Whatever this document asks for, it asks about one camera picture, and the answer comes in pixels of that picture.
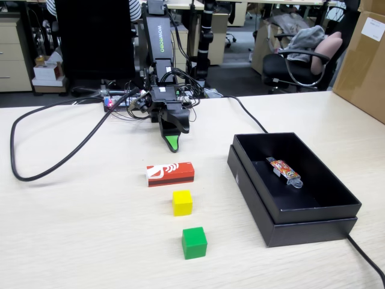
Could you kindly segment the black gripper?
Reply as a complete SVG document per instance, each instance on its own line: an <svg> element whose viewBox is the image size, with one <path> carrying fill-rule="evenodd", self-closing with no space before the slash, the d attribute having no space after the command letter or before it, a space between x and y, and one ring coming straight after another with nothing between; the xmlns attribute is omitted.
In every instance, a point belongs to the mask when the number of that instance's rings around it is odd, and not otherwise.
<svg viewBox="0 0 385 289"><path fill-rule="evenodd" d="M151 122L159 122L162 138L169 150L176 153L179 150L180 133L189 133L189 109L183 108L183 101L178 100L173 86L153 86L150 95Z"/></svg>

